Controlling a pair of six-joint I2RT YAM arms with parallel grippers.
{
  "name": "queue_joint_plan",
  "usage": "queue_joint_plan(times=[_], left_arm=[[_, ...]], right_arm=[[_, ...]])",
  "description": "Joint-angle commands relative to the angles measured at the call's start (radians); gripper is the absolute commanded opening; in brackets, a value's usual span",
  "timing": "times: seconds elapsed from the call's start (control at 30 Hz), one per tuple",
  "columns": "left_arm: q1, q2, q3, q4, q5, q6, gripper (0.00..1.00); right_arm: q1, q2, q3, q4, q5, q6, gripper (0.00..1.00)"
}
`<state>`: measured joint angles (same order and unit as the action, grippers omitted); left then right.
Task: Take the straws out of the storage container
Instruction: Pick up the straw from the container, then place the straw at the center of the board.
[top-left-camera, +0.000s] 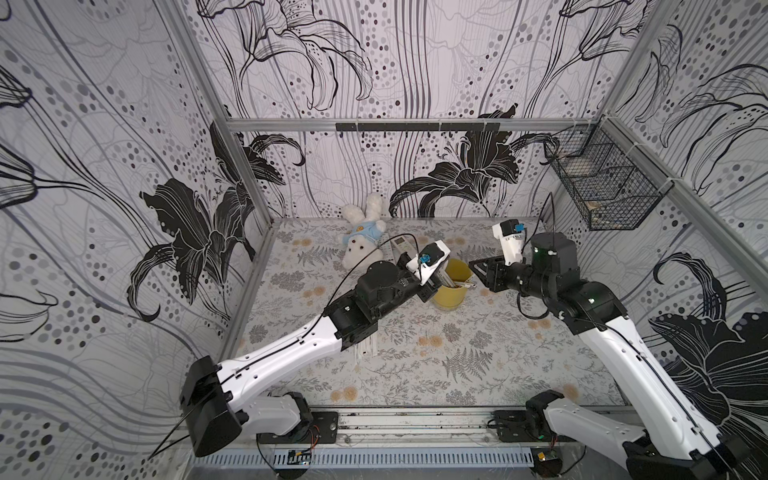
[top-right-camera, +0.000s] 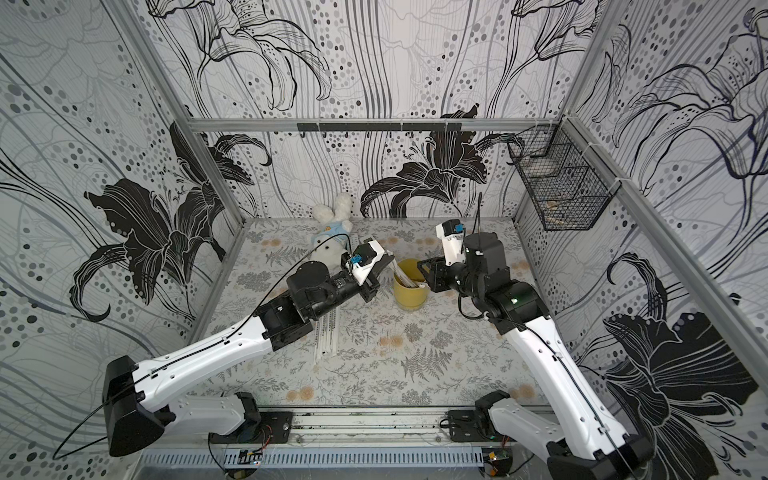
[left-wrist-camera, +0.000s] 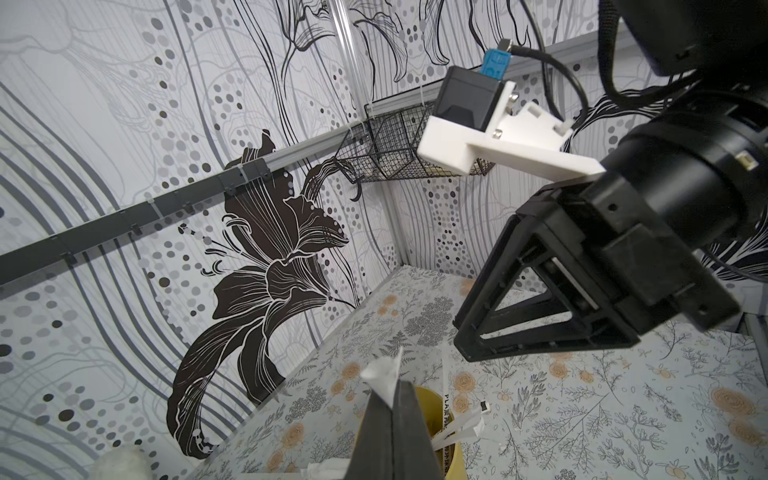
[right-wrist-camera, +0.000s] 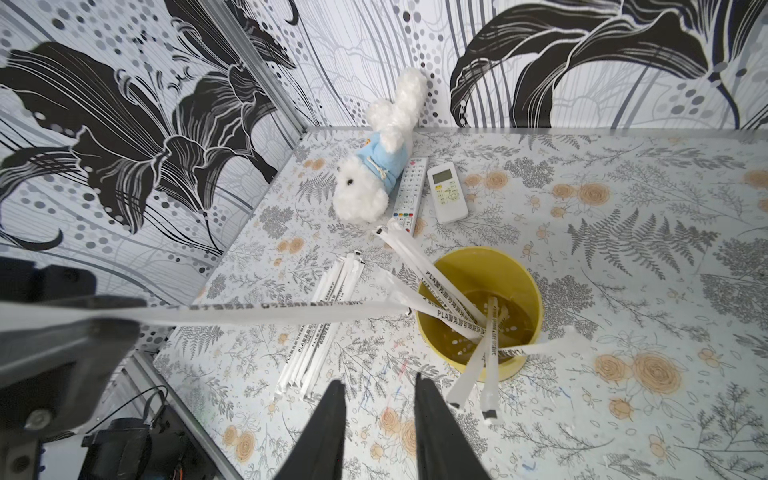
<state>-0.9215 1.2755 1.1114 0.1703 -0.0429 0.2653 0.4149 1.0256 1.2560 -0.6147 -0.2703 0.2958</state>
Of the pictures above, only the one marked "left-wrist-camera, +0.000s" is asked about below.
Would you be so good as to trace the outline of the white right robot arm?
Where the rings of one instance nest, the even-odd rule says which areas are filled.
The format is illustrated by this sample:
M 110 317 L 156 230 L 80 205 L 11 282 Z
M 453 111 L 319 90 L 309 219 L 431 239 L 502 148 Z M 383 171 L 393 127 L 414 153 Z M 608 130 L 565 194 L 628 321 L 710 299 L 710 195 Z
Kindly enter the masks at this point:
M 766 207 L 766 54 L 763 1 L 600 3 L 605 94 L 665 108 L 602 173 L 509 219 L 454 320 L 466 360 L 628 348 L 676 315 L 707 331 L 739 312 L 695 251 Z

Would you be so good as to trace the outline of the white straw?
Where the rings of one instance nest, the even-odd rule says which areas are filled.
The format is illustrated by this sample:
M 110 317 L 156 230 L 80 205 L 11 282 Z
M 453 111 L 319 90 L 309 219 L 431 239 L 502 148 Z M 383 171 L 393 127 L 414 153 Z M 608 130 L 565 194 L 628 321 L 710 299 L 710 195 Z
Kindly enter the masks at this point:
M 403 351 L 399 347 L 393 357 L 383 356 L 373 360 L 359 374 L 360 379 L 390 410 L 394 409 Z
M 454 396 L 450 401 L 449 412 L 454 414 L 454 419 L 432 437 L 431 445 L 435 452 L 446 451 L 464 440 L 479 438 L 491 412 L 490 404 L 485 399 L 470 398 L 477 387 L 477 381 L 470 372 L 459 371 L 453 375 L 450 386 L 449 392 L 453 392 Z

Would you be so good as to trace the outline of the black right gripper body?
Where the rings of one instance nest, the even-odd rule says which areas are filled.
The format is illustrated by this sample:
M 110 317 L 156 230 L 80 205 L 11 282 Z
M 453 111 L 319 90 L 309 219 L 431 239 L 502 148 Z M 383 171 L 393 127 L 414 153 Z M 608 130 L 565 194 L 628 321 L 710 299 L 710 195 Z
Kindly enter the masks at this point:
M 543 187 L 508 220 L 455 317 L 470 362 L 628 348 L 685 316 L 708 330 L 737 301 L 619 174 Z

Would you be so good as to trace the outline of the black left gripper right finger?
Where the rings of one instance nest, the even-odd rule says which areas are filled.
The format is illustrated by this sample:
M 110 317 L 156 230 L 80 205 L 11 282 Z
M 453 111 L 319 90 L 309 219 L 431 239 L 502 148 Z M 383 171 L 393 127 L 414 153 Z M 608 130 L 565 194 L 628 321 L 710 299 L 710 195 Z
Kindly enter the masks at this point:
M 392 422 L 393 478 L 443 479 L 415 387 L 411 382 L 398 382 Z

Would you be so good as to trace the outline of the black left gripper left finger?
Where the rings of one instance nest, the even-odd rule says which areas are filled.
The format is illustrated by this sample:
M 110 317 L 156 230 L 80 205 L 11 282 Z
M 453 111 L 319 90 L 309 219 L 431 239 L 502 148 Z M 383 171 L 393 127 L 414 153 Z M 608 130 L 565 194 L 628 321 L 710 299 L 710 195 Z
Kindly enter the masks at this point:
M 392 410 L 372 393 L 344 480 L 391 480 L 393 475 Z

